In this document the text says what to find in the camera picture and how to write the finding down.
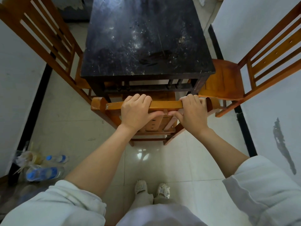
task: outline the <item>forearm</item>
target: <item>forearm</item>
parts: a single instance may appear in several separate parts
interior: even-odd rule
[[[212,129],[200,132],[196,138],[212,155],[223,175],[227,178],[249,157],[219,137]]]
[[[110,185],[120,157],[134,133],[120,125],[115,133],[81,162],[65,180],[101,196]]]

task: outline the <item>hand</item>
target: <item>hand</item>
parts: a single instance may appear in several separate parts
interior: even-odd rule
[[[184,114],[170,111],[168,115],[176,116],[183,127],[194,137],[208,131],[206,99],[199,98],[198,95],[188,94],[180,98],[180,101],[183,103]]]
[[[148,108],[152,102],[150,96],[135,94],[128,96],[121,107],[121,125],[136,133],[150,120],[157,116],[164,115],[163,111],[148,113]]]

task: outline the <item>white jacket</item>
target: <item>white jacket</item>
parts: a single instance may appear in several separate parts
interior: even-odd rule
[[[263,156],[246,160],[224,185],[253,225],[301,225],[301,187]],[[106,204],[65,180],[13,209],[1,226],[104,225]],[[129,211],[118,226],[206,225],[178,204]]]

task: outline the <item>foot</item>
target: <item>foot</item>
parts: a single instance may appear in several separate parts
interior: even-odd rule
[[[168,185],[166,185],[165,183],[161,183],[158,186],[157,196],[161,195],[163,197],[169,198],[170,197],[169,189],[170,189],[170,187]]]
[[[148,186],[146,185],[146,181],[138,180],[135,185],[135,195],[137,195],[138,193],[141,193],[143,191],[148,192]]]

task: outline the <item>water bottle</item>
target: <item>water bottle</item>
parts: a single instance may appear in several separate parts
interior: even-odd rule
[[[59,156],[46,156],[46,160],[50,162],[60,162],[65,163],[68,162],[69,157],[65,155],[59,155]]]
[[[26,179],[32,181],[45,181],[55,178],[60,178],[65,172],[64,167],[46,167],[36,168],[30,167],[26,172]]]

